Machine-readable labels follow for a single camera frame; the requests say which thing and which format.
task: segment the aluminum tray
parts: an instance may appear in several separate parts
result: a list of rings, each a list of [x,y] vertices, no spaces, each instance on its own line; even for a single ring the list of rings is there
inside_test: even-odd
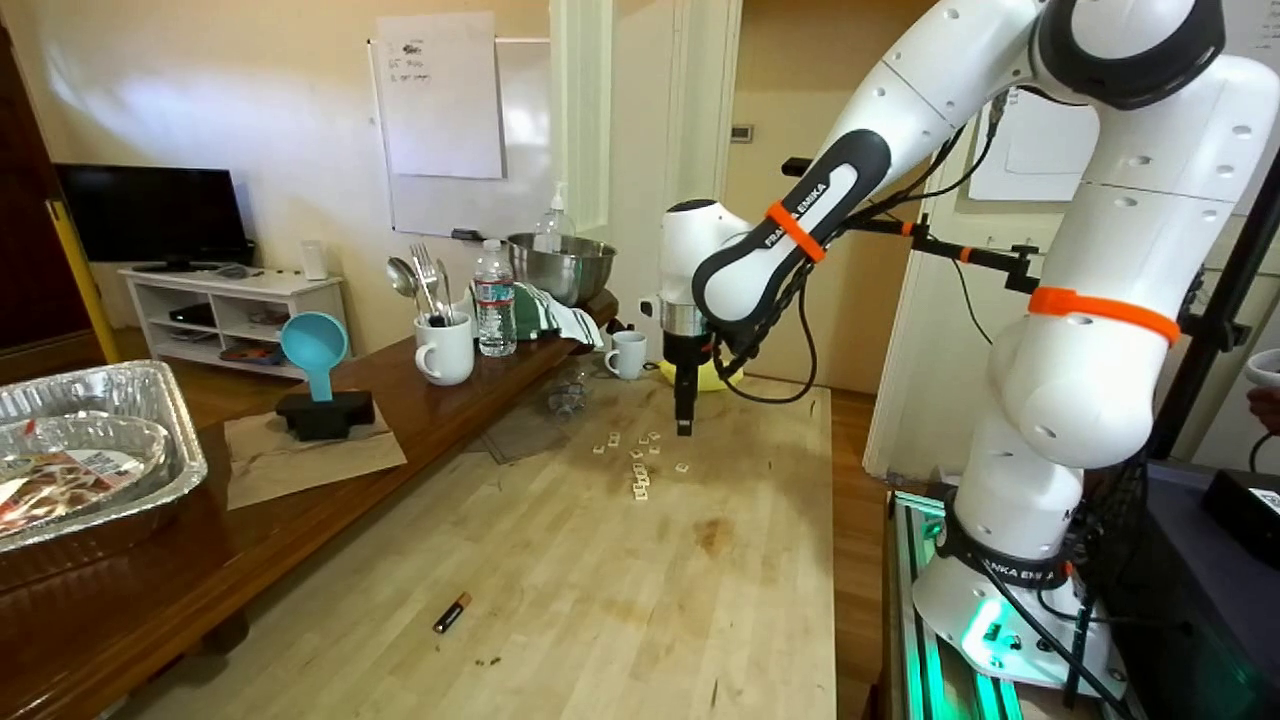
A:
[[[173,369],[161,359],[101,365],[0,390],[0,424],[66,414],[113,414],[164,424],[164,466],[119,500],[113,498],[71,517],[0,536],[0,590],[119,554],[119,543],[147,536],[164,520],[164,508],[182,500],[206,476],[188,405]]]

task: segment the cup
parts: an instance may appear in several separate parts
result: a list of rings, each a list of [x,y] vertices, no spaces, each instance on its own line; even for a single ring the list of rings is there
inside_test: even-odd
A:
[[[609,349],[604,349],[604,369],[615,377],[615,379],[637,379],[645,377],[645,334],[611,334],[609,337]]]
[[[476,374],[470,326],[451,317],[419,317],[412,365],[427,386],[464,386]]]

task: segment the cabinet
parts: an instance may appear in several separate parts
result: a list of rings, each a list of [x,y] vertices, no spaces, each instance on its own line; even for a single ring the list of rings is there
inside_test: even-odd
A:
[[[124,272],[152,356],[221,365],[265,377],[301,374],[279,351],[279,329],[296,313],[344,320],[338,280],[216,272]]]

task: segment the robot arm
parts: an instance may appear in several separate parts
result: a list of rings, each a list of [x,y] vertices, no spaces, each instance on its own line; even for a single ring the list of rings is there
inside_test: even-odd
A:
[[[1219,50],[1219,0],[941,0],[867,72],[803,181],[757,227],[709,200],[667,213],[662,356],[688,432],[695,365],[720,349],[733,365],[757,356],[845,221],[993,96],[1018,83],[1096,110],[1096,156],[1028,317],[993,346],[947,540],[911,590],[922,626],[993,675],[1061,689],[1084,668],[1093,693],[1124,689],[1103,626],[1084,622],[1080,639],[1061,543],[1084,469],[1138,452],[1172,317],[1270,138],[1277,77]],[[1018,622],[980,613],[1001,595]]]

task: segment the pen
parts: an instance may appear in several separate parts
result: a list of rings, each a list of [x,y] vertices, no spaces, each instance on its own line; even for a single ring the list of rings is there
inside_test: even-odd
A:
[[[470,591],[460,591],[432,626],[434,637],[443,637],[460,616],[464,608],[470,605]]]

